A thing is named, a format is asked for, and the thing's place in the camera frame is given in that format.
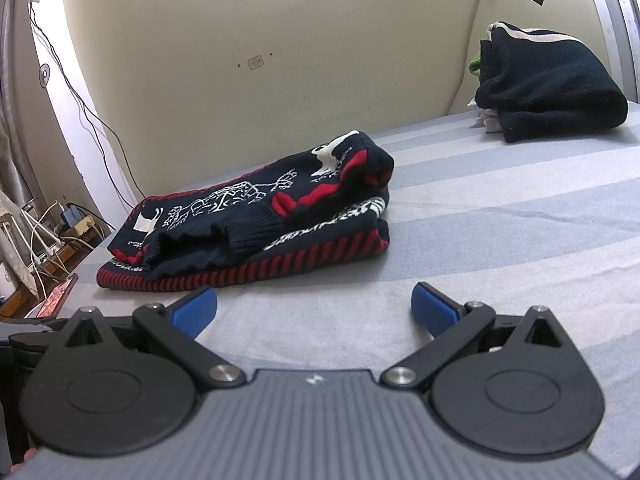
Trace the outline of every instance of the green fabric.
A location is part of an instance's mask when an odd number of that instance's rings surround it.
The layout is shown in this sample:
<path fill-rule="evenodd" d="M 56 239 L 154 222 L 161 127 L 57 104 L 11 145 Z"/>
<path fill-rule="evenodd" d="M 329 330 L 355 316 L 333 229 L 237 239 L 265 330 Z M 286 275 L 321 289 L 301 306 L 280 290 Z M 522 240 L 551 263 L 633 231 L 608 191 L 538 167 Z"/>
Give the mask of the green fabric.
<path fill-rule="evenodd" d="M 480 53 L 479 52 L 471 60 L 471 63 L 469 63 L 469 72 L 471 72 L 476 77 L 480 77 Z"/>

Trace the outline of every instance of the white cloth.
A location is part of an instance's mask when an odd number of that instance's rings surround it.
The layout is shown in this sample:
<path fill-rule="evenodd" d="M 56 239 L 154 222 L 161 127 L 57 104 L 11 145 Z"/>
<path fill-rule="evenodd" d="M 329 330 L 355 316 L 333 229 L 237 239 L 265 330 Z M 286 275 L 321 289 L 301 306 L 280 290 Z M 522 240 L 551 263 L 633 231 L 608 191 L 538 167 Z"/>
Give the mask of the white cloth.
<path fill-rule="evenodd" d="M 502 126 L 498 119 L 498 110 L 493 108 L 479 108 L 475 99 L 471 99 L 471 102 L 466 106 L 467 110 L 480 110 L 480 119 L 484 123 L 486 132 L 488 134 L 499 134 L 502 132 Z"/>

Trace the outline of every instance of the navy knit sweater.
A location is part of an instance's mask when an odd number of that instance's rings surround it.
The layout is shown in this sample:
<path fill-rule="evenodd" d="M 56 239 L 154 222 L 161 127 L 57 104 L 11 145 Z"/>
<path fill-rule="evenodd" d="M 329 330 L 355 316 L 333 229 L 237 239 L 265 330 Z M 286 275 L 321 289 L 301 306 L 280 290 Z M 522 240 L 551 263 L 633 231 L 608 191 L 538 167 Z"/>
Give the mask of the navy knit sweater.
<path fill-rule="evenodd" d="M 592 132 L 626 119 L 624 94 L 581 41 L 552 30 L 489 27 L 476 104 L 494 108 L 504 140 Z"/>
<path fill-rule="evenodd" d="M 148 197 L 109 244 L 98 284 L 191 290 L 383 251 L 392 171 L 391 156 L 354 131 L 224 184 Z"/>

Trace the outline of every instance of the striped bed sheet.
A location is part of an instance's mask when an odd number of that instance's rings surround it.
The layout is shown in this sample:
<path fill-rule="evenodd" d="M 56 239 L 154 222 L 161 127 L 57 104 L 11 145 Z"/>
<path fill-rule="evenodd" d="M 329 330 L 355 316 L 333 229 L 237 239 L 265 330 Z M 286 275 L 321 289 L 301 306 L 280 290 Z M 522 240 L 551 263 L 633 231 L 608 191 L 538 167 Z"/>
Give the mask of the striped bed sheet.
<path fill-rule="evenodd" d="M 604 136 L 506 145 L 468 112 L 372 137 L 396 161 L 387 253 L 221 289 L 216 319 L 198 341 L 249 373 L 377 375 L 428 341 L 409 312 L 418 281 L 504 314 L 546 304 L 606 395 L 592 452 L 631 471 L 640 462 L 640 106 L 630 104 L 626 123 Z M 78 267 L 60 316 L 83 304 L 122 316 L 181 297 L 98 288 L 105 245 Z"/>

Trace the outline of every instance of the gray plastic housing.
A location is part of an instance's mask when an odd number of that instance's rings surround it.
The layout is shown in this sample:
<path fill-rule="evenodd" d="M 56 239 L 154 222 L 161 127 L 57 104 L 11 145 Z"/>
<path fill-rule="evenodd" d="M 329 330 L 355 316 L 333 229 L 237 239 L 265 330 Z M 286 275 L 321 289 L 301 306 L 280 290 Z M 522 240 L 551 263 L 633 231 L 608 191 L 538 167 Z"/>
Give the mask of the gray plastic housing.
<path fill-rule="evenodd" d="M 422 398 L 368 370 L 259 370 L 208 393 L 148 449 L 80 458 L 43 449 L 11 480 L 614 480 L 585 451 L 513 462 L 457 442 Z"/>

